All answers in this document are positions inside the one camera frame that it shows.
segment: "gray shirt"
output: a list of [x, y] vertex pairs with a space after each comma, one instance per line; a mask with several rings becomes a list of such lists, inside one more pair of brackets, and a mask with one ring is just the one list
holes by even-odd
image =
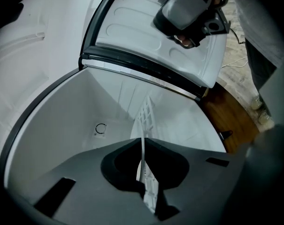
[[284, 61], [284, 39], [258, 0], [235, 0], [245, 38], [276, 67]]

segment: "white cable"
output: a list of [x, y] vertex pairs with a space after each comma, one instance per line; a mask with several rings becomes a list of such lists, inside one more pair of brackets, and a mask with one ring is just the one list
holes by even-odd
[[246, 61], [246, 63], [243, 66], [235, 66], [235, 65], [232, 65], [232, 64], [234, 64], [236, 62], [239, 62], [240, 60], [245, 59], [245, 58], [247, 58], [247, 57], [243, 57], [243, 58], [240, 58], [240, 59], [238, 59], [238, 60], [236, 60], [234, 62], [231, 62], [229, 64], [223, 65], [222, 68], [223, 67], [227, 67], [227, 66], [229, 66], [229, 67], [236, 67], [236, 68], [239, 68], [239, 67], [242, 68], [242, 67], [244, 67], [248, 63], [248, 60]]
[[143, 182], [144, 178], [144, 169], [145, 169], [145, 138], [144, 138], [144, 131], [143, 131], [143, 126], [142, 122], [140, 119], [138, 119], [139, 124], [140, 124], [140, 131], [141, 131], [141, 141], [142, 141], [142, 158], [141, 158], [141, 170], [140, 170], [140, 182]]

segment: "black rectangular cutout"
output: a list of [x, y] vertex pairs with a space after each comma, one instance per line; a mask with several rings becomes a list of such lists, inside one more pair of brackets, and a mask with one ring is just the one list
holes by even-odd
[[227, 165], [229, 164], [229, 161], [217, 159], [217, 158], [214, 158], [214, 157], [209, 157], [206, 161], [208, 163], [216, 164], [216, 165], [219, 165], [219, 166], [222, 166], [222, 167], [227, 167]]
[[76, 182], [72, 179], [60, 179], [34, 207], [48, 217], [52, 217]]

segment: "brown wooden surface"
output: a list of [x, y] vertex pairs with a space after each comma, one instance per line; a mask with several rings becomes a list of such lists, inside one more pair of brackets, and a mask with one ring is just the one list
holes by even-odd
[[224, 141], [228, 153], [235, 153], [239, 145], [252, 141], [259, 133], [255, 123], [240, 103], [218, 83], [208, 91], [206, 97], [202, 98], [199, 106], [218, 133], [233, 131], [233, 134]]

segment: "refrigerator door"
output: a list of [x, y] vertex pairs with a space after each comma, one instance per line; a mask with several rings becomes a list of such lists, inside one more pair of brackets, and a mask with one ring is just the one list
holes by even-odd
[[157, 0], [103, 0], [84, 38], [82, 58], [128, 67], [202, 97], [216, 82], [226, 34], [184, 49], [152, 25], [160, 7]]

